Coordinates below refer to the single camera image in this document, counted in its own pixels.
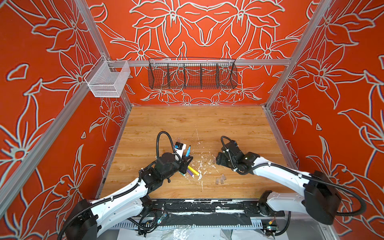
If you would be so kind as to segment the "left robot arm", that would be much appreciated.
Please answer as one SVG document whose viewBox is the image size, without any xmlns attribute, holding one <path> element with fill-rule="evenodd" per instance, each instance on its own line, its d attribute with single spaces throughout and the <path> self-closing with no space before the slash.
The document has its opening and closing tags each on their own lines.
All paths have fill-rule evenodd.
<svg viewBox="0 0 384 240">
<path fill-rule="evenodd" d="M 154 208 L 149 194 L 164 181 L 169 182 L 175 173 L 186 174 L 193 160 L 186 144 L 171 142 L 171 148 L 171 152 L 161 155 L 156 145 L 156 160 L 139 170 L 139 176 L 120 190 L 99 200 L 77 203 L 58 239 L 95 240 L 124 220 L 137 227 L 139 235 L 153 232 L 168 213 Z"/>
</svg>

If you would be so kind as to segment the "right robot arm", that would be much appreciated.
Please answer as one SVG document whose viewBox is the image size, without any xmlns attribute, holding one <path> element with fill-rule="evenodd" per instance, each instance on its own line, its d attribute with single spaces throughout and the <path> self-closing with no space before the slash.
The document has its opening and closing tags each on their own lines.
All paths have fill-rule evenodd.
<svg viewBox="0 0 384 240">
<path fill-rule="evenodd" d="M 294 191 L 294 194 L 288 195 L 266 191 L 264 199 L 269 210 L 307 214 L 319 223 L 332 225 L 335 217 L 358 216 L 367 209 L 361 196 L 333 183 L 322 172 L 302 172 L 273 163 L 252 152 L 244 154 L 237 142 L 226 136 L 221 137 L 221 143 L 222 150 L 216 157 L 217 165 L 230 168 L 239 175 L 267 178 Z M 351 212 L 340 212 L 340 192 L 358 200 L 360 207 Z"/>
</svg>

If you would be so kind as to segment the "yellow marker pen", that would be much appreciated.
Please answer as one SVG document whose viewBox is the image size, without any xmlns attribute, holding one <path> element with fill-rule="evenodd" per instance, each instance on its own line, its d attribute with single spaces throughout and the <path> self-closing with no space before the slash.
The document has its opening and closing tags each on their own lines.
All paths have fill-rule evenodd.
<svg viewBox="0 0 384 240">
<path fill-rule="evenodd" d="M 198 171 L 196 171 L 195 169 L 193 169 L 191 166 L 188 166 L 188 169 L 196 176 L 199 176 L 200 173 Z"/>
</svg>

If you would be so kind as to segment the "blue marker pen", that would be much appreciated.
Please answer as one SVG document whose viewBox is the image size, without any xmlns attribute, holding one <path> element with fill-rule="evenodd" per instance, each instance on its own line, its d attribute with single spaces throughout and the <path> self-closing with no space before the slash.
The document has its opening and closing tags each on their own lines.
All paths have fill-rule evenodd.
<svg viewBox="0 0 384 240">
<path fill-rule="evenodd" d="M 188 147 L 188 149 L 187 149 L 186 157 L 189 157 L 189 156 L 190 156 L 190 152 L 191 152 L 191 145 L 189 145 L 189 147 Z"/>
</svg>

